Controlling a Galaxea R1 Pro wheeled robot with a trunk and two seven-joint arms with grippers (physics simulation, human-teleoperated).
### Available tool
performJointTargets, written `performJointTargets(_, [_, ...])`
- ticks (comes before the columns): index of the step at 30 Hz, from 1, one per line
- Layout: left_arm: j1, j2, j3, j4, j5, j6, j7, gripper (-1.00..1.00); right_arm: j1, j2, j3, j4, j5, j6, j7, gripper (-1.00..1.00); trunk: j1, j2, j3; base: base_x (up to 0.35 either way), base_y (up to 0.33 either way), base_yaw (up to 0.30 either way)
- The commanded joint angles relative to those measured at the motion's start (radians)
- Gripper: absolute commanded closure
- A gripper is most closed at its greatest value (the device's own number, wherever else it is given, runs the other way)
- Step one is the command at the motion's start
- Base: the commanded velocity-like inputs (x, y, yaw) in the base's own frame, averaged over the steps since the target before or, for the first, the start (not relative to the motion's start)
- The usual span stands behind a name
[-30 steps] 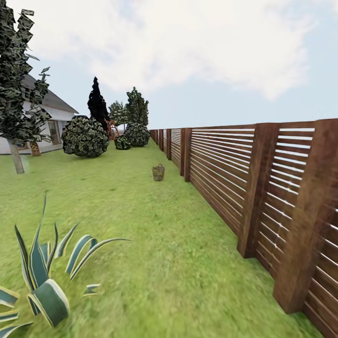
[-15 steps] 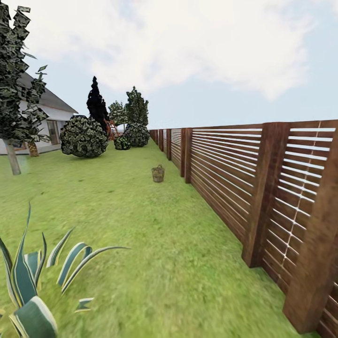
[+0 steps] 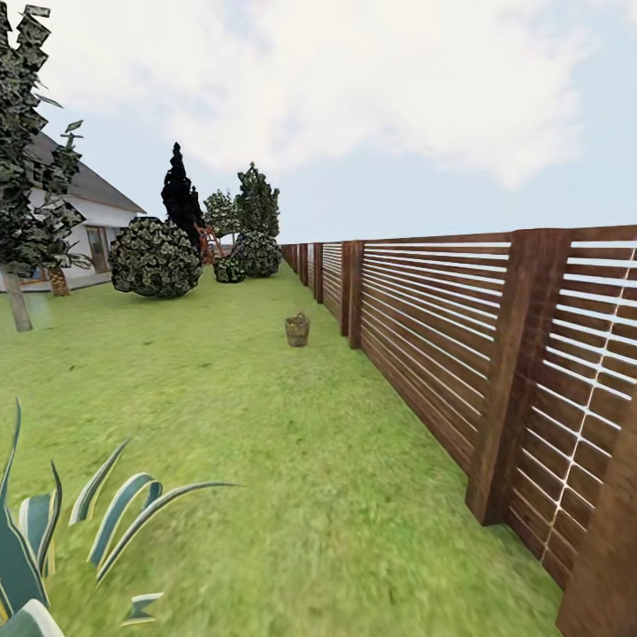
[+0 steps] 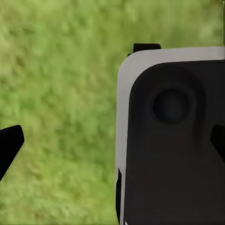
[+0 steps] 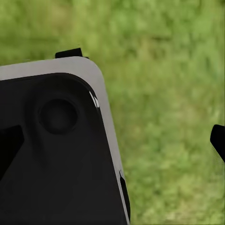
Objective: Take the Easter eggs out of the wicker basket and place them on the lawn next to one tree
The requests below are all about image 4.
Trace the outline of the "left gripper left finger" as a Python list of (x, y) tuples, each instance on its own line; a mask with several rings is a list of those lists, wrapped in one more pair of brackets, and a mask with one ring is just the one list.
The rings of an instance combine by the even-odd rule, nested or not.
[(0, 181), (24, 143), (20, 125), (0, 130)]

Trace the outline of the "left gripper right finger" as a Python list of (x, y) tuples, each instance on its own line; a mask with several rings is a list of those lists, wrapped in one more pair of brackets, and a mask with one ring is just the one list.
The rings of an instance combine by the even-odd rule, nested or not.
[(211, 136), (210, 142), (221, 156), (223, 161), (225, 162), (225, 127), (221, 125), (214, 125)]

